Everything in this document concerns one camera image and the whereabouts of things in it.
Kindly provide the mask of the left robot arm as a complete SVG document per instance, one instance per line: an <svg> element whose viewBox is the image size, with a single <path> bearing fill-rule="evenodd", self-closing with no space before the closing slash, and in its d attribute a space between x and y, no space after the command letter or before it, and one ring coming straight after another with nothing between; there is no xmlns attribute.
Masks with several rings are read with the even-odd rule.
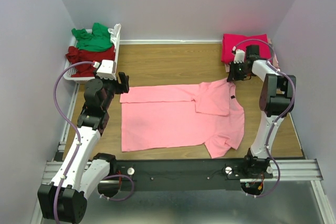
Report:
<svg viewBox="0 0 336 224"><path fill-rule="evenodd" d="M56 223L80 223L90 195L102 179L116 175L116 159L98 154L88 165L90 154L102 137L109 120L108 108L117 94L129 92L129 76L119 72L116 79L100 76L85 84L84 104L75 125L76 135L60 169L49 184L37 192L42 216Z"/></svg>

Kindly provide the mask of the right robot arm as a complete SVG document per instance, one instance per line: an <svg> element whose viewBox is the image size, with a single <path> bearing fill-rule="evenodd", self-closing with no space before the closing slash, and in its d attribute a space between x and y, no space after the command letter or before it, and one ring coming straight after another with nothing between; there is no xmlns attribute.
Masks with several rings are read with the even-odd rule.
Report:
<svg viewBox="0 0 336 224"><path fill-rule="evenodd" d="M229 63L228 82L243 81L257 76L263 81L259 98L260 125L256 138L243 161L232 167L228 177L254 178L267 171L273 159L271 148L284 118L292 111L296 95L296 77L287 75L260 56L258 45L245 50L234 46L234 60Z"/></svg>

